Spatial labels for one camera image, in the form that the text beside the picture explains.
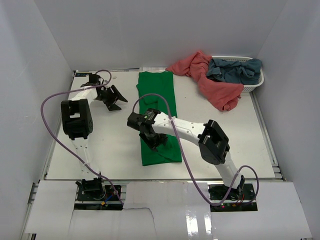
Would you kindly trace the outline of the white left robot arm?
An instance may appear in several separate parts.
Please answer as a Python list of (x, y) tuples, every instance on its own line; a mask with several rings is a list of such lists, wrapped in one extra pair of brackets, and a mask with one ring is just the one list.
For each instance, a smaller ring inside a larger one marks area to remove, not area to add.
[(88, 82), (81, 85), (80, 91), (60, 104), (63, 131), (74, 146), (75, 154), (82, 159), (80, 169), (86, 180), (95, 178), (94, 173), (100, 173), (89, 150), (89, 135), (94, 130), (90, 104), (101, 101), (108, 111), (113, 112), (122, 109), (117, 101), (128, 102), (114, 85), (107, 86), (108, 83), (98, 72), (90, 73)]

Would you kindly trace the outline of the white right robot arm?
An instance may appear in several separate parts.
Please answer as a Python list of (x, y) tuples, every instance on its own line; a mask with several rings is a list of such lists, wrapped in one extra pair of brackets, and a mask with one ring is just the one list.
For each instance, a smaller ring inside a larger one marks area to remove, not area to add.
[(216, 121), (191, 122), (149, 108), (143, 114), (132, 112), (127, 119), (127, 126), (139, 131), (141, 140), (152, 151), (166, 145), (168, 136), (178, 133), (181, 139), (198, 146), (202, 159), (216, 167), (229, 198), (236, 200), (243, 195), (245, 177), (237, 173), (230, 154), (229, 138)]

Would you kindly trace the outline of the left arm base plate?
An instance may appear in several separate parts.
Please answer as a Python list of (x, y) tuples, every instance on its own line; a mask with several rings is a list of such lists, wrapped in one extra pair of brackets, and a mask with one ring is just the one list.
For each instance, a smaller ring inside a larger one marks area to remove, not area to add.
[(87, 211), (121, 211), (123, 205), (119, 198), (122, 186), (104, 183), (102, 178), (77, 180), (77, 192), (74, 209)]

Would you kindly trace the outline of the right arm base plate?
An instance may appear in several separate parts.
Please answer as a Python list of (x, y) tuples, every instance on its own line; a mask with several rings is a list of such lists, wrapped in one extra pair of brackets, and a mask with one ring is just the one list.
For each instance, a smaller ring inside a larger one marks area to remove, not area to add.
[[(225, 196), (227, 189), (223, 184), (210, 184), (208, 186), (210, 200), (214, 203), (219, 203)], [(245, 183), (239, 196), (231, 191), (220, 206), (211, 206), (210, 211), (212, 213), (257, 212), (258, 206), (256, 200), (249, 203), (254, 196), (255, 190), (253, 184)]]

